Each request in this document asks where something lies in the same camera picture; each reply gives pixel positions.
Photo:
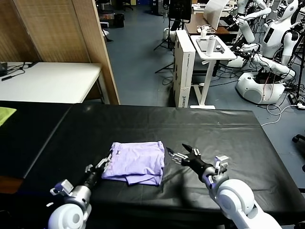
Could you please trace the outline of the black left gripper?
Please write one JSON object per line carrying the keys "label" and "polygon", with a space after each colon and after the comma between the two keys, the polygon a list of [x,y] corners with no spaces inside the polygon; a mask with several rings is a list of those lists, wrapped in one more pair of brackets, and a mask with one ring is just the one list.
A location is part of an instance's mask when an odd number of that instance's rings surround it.
{"label": "black left gripper", "polygon": [[83,186],[87,188],[94,188],[98,180],[102,177],[103,171],[106,169],[108,164],[111,162],[112,153],[103,159],[101,159],[95,167],[92,164],[89,164],[85,168],[85,177],[82,183]]}

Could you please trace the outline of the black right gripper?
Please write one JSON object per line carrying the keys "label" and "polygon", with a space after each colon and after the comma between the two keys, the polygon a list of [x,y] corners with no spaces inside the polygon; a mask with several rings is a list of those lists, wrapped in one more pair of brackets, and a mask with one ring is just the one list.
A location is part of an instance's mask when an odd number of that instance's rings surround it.
{"label": "black right gripper", "polygon": [[201,160],[200,151],[198,148],[193,148],[190,145],[182,144],[185,150],[193,155],[183,155],[181,153],[176,153],[170,148],[166,148],[168,154],[177,164],[182,166],[190,167],[199,177],[202,177],[205,170],[209,167],[213,167],[212,164],[208,164]]}

